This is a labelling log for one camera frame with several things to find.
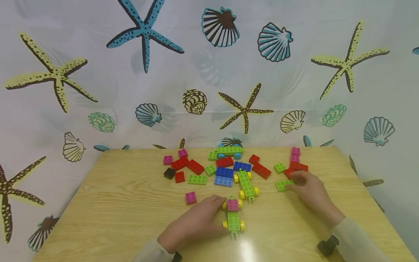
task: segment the patterned backdrop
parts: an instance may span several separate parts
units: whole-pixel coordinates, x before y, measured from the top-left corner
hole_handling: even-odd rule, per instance
[[[220,142],[338,147],[419,258],[419,2],[0,6],[2,261],[31,260],[101,152]]]

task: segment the green seashell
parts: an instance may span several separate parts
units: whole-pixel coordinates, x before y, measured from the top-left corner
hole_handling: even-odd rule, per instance
[[[105,113],[92,113],[88,117],[89,123],[96,128],[96,130],[112,133],[115,129],[115,121],[114,119]]]
[[[345,113],[346,106],[344,106],[343,104],[335,105],[334,107],[330,108],[323,116],[322,124],[325,127],[332,127],[343,118]]]

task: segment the right hand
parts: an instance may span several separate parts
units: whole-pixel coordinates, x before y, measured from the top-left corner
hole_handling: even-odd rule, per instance
[[[318,177],[309,172],[296,171],[291,173],[291,179],[294,184],[285,187],[322,215],[330,227],[335,227],[345,219],[345,215],[330,200],[323,182]]]

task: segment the yellow starfish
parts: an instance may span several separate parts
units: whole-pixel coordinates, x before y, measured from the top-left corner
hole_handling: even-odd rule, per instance
[[[224,100],[226,100],[228,103],[230,103],[233,107],[240,110],[239,113],[235,114],[229,120],[227,120],[224,123],[224,125],[222,125],[222,127],[220,127],[220,130],[226,128],[229,124],[233,123],[234,120],[238,119],[239,116],[243,115],[244,133],[247,134],[247,132],[249,131],[249,118],[247,116],[248,114],[250,114],[250,113],[252,113],[252,114],[266,114],[266,113],[273,113],[274,112],[273,110],[250,109],[250,107],[252,106],[253,102],[255,101],[261,87],[262,87],[262,85],[260,83],[255,87],[255,89],[253,90],[253,93],[250,95],[249,101],[247,101],[246,107],[244,107],[244,108],[236,100],[234,100],[230,96],[228,96],[224,93],[218,93]]]
[[[346,82],[348,85],[349,92],[354,92],[354,75],[352,72],[352,67],[365,61],[367,59],[388,54],[390,51],[388,49],[374,49],[372,51],[363,53],[362,55],[354,58],[355,50],[357,49],[358,42],[360,40],[361,31],[364,27],[364,21],[360,21],[354,31],[354,35],[352,36],[351,44],[349,45],[348,54],[346,55],[345,61],[342,61],[339,57],[329,56],[329,55],[317,55],[311,58],[311,61],[318,65],[325,65],[333,68],[339,69],[338,72],[333,76],[330,80],[329,84],[327,85],[326,89],[324,89],[323,94],[320,96],[320,100],[322,100],[329,90],[333,87],[336,81],[345,73]]]
[[[4,233],[5,233],[5,241],[6,243],[9,243],[10,238],[12,237],[12,229],[13,229],[13,221],[12,221],[12,210],[11,206],[9,204],[9,195],[18,196],[21,198],[24,198],[26,200],[29,200],[31,202],[35,202],[39,205],[44,205],[45,202],[39,199],[38,197],[19,190],[14,189],[13,186],[17,185],[19,182],[21,182],[25,177],[27,177],[35,168],[44,161],[46,156],[39,159],[38,161],[30,164],[27,168],[20,171],[17,175],[15,175],[12,179],[9,181],[6,180],[6,176],[4,174],[3,168],[0,165],[0,196],[2,196],[2,204],[1,204],[1,214],[3,218],[3,224],[4,224]]]
[[[64,93],[64,83],[67,83],[69,86],[77,90],[80,94],[84,95],[88,99],[97,102],[89,93],[84,91],[78,84],[74,81],[68,79],[68,75],[75,72],[77,69],[81,68],[87,64],[87,60],[84,58],[76,58],[71,60],[61,67],[57,68],[52,64],[52,61],[47,57],[47,55],[37,46],[35,41],[30,38],[26,33],[19,33],[23,42],[27,45],[29,50],[39,59],[39,61],[48,69],[48,72],[44,73],[29,73],[25,75],[18,75],[9,79],[5,83],[5,87],[8,90],[24,88],[32,84],[43,83],[47,81],[54,81],[54,90],[55,95],[58,98],[58,102],[61,105],[64,112],[68,112],[68,103],[67,98]]]

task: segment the blue starfish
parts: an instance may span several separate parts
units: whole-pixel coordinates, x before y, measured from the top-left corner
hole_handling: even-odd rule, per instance
[[[144,71],[146,73],[148,72],[148,65],[150,63],[150,39],[179,54],[184,53],[182,47],[176,45],[169,39],[151,29],[157,19],[161,7],[164,4],[164,0],[154,0],[144,22],[141,20],[137,10],[135,10],[135,7],[132,5],[131,0],[118,0],[118,2],[122,5],[125,12],[129,15],[136,26],[119,33],[116,37],[109,41],[109,43],[106,45],[107,48],[119,47],[129,40],[141,36],[142,62],[144,64]]]

